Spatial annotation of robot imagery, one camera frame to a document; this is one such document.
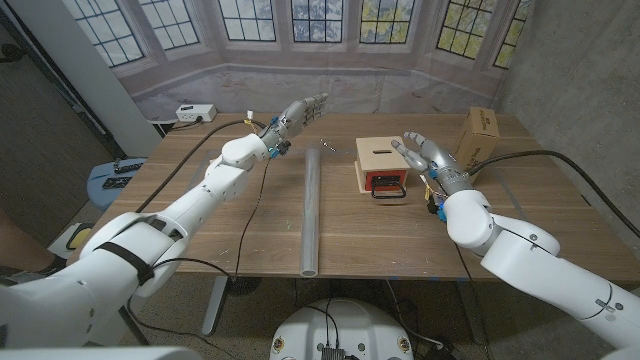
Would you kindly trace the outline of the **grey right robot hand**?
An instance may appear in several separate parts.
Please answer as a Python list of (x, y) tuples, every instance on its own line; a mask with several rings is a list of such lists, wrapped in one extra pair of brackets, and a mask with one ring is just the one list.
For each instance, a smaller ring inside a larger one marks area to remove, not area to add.
[(392, 140), (391, 146), (412, 169), (435, 179), (447, 195), (473, 189), (468, 176), (448, 151), (416, 132), (406, 132), (404, 137), (414, 141), (420, 150), (412, 151), (398, 140)]

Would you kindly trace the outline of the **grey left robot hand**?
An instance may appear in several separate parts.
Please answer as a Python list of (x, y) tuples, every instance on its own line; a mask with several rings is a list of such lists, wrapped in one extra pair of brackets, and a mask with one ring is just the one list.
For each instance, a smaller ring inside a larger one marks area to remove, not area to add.
[(323, 116), (328, 98), (327, 93), (297, 100), (259, 133), (259, 137), (269, 150), (299, 135), (303, 129)]

